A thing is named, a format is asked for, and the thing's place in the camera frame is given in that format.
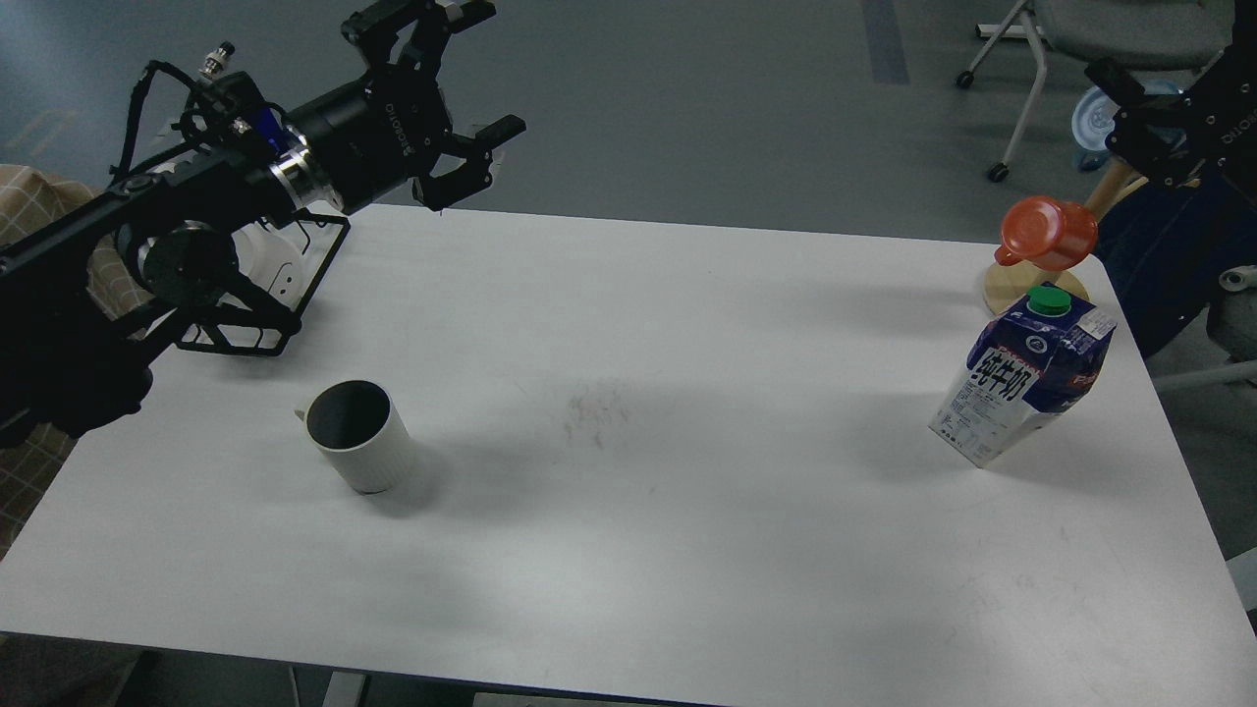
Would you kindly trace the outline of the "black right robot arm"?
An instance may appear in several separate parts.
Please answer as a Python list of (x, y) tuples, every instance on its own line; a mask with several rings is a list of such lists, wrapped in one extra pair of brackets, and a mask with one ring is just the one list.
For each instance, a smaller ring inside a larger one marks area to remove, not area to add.
[(1117, 104), (1106, 147), (1159, 187), (1185, 187), (1190, 179), (1221, 174), (1254, 200), (1256, 98), (1254, 3), (1234, 5), (1231, 44), (1178, 94), (1149, 94), (1112, 58), (1085, 73)]

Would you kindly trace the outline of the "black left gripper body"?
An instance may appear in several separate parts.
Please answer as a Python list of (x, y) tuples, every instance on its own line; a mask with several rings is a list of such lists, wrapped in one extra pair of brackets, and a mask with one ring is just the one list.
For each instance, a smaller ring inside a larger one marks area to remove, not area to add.
[(288, 198), (295, 208), (323, 200), (341, 213), (365, 205), (419, 174), (427, 136), (453, 131), (436, 75), (440, 62), (365, 67), (358, 81), (309, 99), (288, 117)]

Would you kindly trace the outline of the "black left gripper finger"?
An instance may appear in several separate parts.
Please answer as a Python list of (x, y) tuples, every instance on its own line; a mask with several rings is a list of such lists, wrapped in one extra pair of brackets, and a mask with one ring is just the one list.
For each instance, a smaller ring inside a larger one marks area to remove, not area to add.
[(393, 63), (393, 49), (409, 30), (400, 57), (403, 67), (414, 68), (440, 62), (449, 36), (495, 15), (493, 1), (375, 1), (342, 21), (342, 36), (365, 67), (377, 69)]
[[(449, 130), (427, 136), (420, 152), (419, 174), (412, 179), (414, 201), (441, 211), (491, 187), (495, 148), (524, 133), (525, 120), (507, 114), (471, 136), (454, 135)], [(447, 174), (435, 175), (434, 169), (441, 157), (458, 159), (460, 164)]]

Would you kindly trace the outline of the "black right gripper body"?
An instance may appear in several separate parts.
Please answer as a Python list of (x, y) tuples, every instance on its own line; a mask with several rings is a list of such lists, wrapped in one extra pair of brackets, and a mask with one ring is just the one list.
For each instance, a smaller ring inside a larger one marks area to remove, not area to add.
[(1178, 96), (1154, 96), (1144, 125), (1154, 136), (1178, 133), (1155, 147), (1144, 174), (1180, 187), (1207, 167), (1239, 192), (1256, 190), (1254, 45), (1232, 45), (1194, 86)]

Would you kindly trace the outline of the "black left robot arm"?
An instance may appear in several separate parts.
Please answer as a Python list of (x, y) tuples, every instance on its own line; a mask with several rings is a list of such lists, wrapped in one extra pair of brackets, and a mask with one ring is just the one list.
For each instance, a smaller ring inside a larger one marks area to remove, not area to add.
[(300, 330), (240, 269), (234, 233), (339, 218), (410, 182), (441, 211), (494, 181), (497, 148), (524, 133), (515, 114), (455, 133), (437, 75), (453, 36), (494, 18), (491, 1), (377, 1), (342, 23), (365, 62), (357, 81), (282, 109), (233, 45), (200, 78), (152, 60), (132, 89), (129, 125), (98, 198), (3, 250), (3, 447), (36, 425), (68, 437), (138, 413), (151, 364), (189, 328), (212, 353), (225, 325)]

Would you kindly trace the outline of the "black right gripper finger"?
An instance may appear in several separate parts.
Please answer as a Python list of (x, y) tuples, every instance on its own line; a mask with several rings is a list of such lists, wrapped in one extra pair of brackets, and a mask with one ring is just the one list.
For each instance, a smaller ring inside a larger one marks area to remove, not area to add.
[(1084, 72), (1117, 104), (1115, 130), (1128, 133), (1188, 130), (1193, 114), (1184, 92), (1149, 92), (1128, 68), (1109, 57), (1090, 62)]
[(1175, 157), (1179, 147), (1177, 127), (1155, 125), (1114, 125), (1106, 138), (1110, 152), (1146, 177), (1154, 187), (1179, 187)]

